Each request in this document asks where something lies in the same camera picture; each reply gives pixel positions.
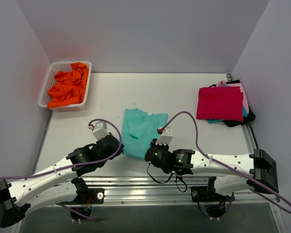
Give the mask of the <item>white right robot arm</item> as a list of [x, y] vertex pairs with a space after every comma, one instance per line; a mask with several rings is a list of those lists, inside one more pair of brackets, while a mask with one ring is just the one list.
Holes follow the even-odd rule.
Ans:
[[246, 189], [264, 194], [279, 192], [276, 161], [262, 149], [242, 155], [205, 154], [189, 149], [170, 152], [168, 145], [153, 140], [145, 153], [145, 161], [166, 174], [217, 174], [205, 189], [210, 200]]

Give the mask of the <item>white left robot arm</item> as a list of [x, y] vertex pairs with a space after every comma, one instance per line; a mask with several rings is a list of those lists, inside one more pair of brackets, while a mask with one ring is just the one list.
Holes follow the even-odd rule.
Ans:
[[124, 145], [112, 135], [77, 148], [54, 165], [26, 178], [0, 181], [0, 227], [20, 222], [36, 209], [61, 202], [84, 204], [90, 190], [82, 175], [120, 155]]

